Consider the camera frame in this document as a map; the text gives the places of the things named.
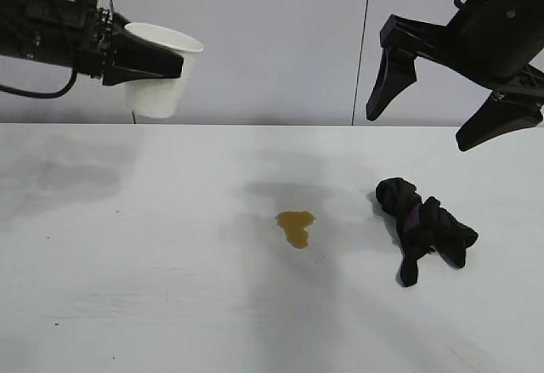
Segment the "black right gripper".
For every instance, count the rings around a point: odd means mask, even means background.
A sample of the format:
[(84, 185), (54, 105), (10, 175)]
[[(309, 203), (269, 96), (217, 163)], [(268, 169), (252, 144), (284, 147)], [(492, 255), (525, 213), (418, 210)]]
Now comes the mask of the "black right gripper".
[(447, 25), (392, 14), (380, 31), (382, 56), (366, 103), (375, 121), (417, 81), (415, 59), (447, 67), (493, 93), (456, 133), (468, 151), (543, 122), (543, 74), (531, 61), (543, 49), (543, 0), (454, 0)]

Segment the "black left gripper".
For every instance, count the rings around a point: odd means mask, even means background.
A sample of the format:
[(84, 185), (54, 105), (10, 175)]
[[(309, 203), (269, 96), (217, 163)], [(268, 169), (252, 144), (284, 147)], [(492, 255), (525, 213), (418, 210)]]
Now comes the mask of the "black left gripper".
[(104, 86), (181, 77), (184, 58), (130, 33), (129, 20), (98, 0), (27, 0), (34, 59), (100, 79)]

